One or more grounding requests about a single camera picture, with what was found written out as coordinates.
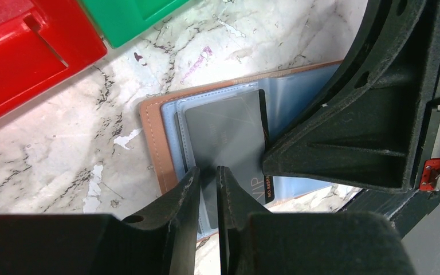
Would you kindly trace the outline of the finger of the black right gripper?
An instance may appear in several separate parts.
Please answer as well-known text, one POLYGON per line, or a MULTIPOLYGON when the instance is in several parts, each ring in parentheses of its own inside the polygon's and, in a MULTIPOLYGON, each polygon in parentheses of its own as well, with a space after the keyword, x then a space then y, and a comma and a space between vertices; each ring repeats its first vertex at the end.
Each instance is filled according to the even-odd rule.
POLYGON ((369 1, 335 74, 264 156, 266 175, 406 193, 433 97, 432 1, 369 1))

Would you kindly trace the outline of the tan leather card holder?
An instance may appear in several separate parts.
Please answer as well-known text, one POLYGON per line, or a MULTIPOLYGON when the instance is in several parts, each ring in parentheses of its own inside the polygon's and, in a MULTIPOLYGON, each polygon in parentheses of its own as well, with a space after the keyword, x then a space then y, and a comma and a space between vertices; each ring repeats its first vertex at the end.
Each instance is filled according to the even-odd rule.
POLYGON ((218 231, 215 171, 228 167, 257 202, 274 206, 329 182, 266 176, 264 152, 333 76, 339 61, 237 78, 144 100, 143 131, 162 193, 201 171, 197 239, 218 231))

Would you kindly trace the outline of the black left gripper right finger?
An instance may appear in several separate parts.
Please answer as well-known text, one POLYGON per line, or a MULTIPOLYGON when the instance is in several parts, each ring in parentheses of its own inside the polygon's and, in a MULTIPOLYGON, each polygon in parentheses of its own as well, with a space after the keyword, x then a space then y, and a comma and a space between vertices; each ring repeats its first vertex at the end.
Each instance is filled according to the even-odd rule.
POLYGON ((272 213, 217 168, 222 274, 414 274, 401 238, 375 213, 272 213))

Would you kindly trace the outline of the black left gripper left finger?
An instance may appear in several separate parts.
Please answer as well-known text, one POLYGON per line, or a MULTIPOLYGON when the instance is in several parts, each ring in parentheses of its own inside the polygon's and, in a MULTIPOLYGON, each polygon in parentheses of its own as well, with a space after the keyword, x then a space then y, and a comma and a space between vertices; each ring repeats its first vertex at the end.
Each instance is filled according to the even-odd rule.
POLYGON ((0 274, 193 274, 199 174, 124 219, 0 215, 0 274))

